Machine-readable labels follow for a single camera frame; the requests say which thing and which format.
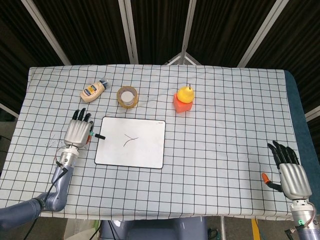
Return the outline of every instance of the blue table edge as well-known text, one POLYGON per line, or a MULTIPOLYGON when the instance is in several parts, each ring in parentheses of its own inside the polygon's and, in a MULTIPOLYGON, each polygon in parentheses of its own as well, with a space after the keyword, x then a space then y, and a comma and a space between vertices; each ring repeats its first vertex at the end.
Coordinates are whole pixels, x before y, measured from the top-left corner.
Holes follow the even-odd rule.
POLYGON ((284 75, 300 162, 304 167, 312 191, 309 200, 320 210, 320 164, 311 139, 296 80, 287 70, 284 71, 284 75))

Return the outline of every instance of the drawn line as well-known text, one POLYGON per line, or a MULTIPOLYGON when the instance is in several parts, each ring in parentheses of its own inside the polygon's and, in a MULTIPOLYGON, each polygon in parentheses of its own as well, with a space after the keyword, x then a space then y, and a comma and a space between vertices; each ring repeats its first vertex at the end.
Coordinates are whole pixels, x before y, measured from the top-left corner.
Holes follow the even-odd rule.
POLYGON ((130 139, 124 143, 123 147, 124 147, 128 142, 130 142, 131 140, 136 140, 136 139, 138 139, 138 137, 132 138, 132 137, 128 136, 127 134, 124 134, 124 135, 126 135, 126 136, 127 136, 128 138, 130 138, 130 139))

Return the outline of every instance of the tape roll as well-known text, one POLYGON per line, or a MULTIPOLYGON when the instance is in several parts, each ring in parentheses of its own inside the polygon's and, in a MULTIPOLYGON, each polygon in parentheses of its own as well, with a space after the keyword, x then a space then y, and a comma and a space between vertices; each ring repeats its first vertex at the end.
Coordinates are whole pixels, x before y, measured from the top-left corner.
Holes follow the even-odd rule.
POLYGON ((132 86, 123 86, 116 93, 119 104, 125 109, 132 109, 138 103, 137 90, 132 86))

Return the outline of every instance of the mayonnaise bottle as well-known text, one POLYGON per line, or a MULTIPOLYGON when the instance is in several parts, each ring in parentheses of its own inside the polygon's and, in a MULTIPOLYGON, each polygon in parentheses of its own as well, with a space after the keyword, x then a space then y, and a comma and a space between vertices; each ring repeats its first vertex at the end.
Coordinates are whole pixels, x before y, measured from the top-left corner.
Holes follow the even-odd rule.
POLYGON ((88 85, 80 93, 80 97, 85 103, 90 103, 95 100, 100 94, 107 88, 108 80, 103 77, 101 80, 95 82, 92 85, 88 85))

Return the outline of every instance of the wire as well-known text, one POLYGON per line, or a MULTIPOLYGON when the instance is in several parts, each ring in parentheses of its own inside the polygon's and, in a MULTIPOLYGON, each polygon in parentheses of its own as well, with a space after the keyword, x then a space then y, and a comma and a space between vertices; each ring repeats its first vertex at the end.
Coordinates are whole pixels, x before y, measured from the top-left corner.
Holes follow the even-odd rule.
POLYGON ((60 178, 62 178, 67 172, 68 172, 68 169, 66 169, 66 168, 63 168, 62 169, 62 173, 56 178, 56 180, 54 180, 54 182, 52 183, 52 185, 51 185, 51 187, 49 188, 49 191, 46 193, 46 195, 45 195, 45 197, 44 197, 44 204, 46 204, 46 201, 47 201, 47 199, 48 199, 48 196, 49 196, 49 193, 50 193, 50 191, 52 190, 52 188, 54 187, 54 185, 56 184, 56 182, 60 179, 60 178))
POLYGON ((6 136, 0 135, 0 139, 1 139, 1 138, 4 138, 4 139, 7 139, 7 140, 11 141, 11 139, 10 139, 10 138, 7 138, 6 136))
MULTIPOLYGON (((58 161, 56 161, 56 164, 61 168, 62 165, 61 165, 58 161)), ((68 169, 66 169, 66 168, 63 167, 63 168, 62 168, 62 171, 63 171, 63 172, 56 178, 56 180, 54 180, 54 182, 52 183, 52 185, 51 185, 51 187, 49 188, 48 192, 46 193, 46 195, 45 195, 45 197, 44 197, 44 200, 43 200, 43 201, 44 201, 44 204, 46 204, 46 201, 47 201, 47 199, 48 199, 49 193, 51 192, 51 190, 52 190, 52 188, 54 187, 54 185, 56 184, 56 182, 57 182, 60 178, 62 178, 62 177, 68 172, 68 169)), ((34 228, 34 226, 35 226, 38 218, 39 218, 39 216, 33 221, 33 224, 31 225, 29 231, 26 233, 26 235, 25 235, 25 237, 24 237, 23 240, 26 240, 26 239, 27 239, 28 235, 31 233, 32 229, 34 228)))
POLYGON ((54 154, 53 161, 54 161, 54 162, 57 162, 57 153, 59 152, 59 150, 61 150, 61 149, 67 149, 67 148, 68 148, 67 145, 64 145, 64 146, 59 147, 59 148, 56 150, 55 154, 54 154))
POLYGON ((295 228, 284 230, 285 235, 288 237, 289 240, 294 240, 291 234, 294 233, 294 230, 297 231, 295 228))
POLYGON ((99 231, 100 228, 101 228, 101 223, 100 223, 99 227, 97 228, 97 230, 95 230, 94 234, 92 234, 92 236, 90 237, 89 240, 92 240, 94 238, 94 236, 97 234, 97 232, 99 231))
POLYGON ((24 237, 24 239, 23 239, 23 240, 26 240, 26 239, 27 239, 27 237, 28 237, 28 236, 29 236, 29 234, 31 233, 32 229, 34 228, 34 225, 36 224, 36 222, 37 222, 38 218, 39 218, 39 217, 37 217, 37 218, 33 221, 33 223, 32 223, 32 225, 31 225, 31 227, 29 228, 29 231, 26 233, 26 235, 25 235, 25 237, 24 237))
POLYGON ((304 224, 304 227, 307 227, 314 219, 315 219, 315 216, 317 214, 317 209, 315 207, 315 205, 312 203, 312 202, 307 202, 308 204, 310 204, 313 208, 313 214, 312 216, 310 217, 310 219, 304 224))
POLYGON ((113 230, 113 228, 112 228, 112 225, 111 225, 110 220, 108 220, 108 224, 109 224, 109 226, 110 226, 110 229, 111 229, 111 233, 112 233, 113 239, 114 239, 114 240, 116 240, 115 233, 114 233, 114 230, 113 230))

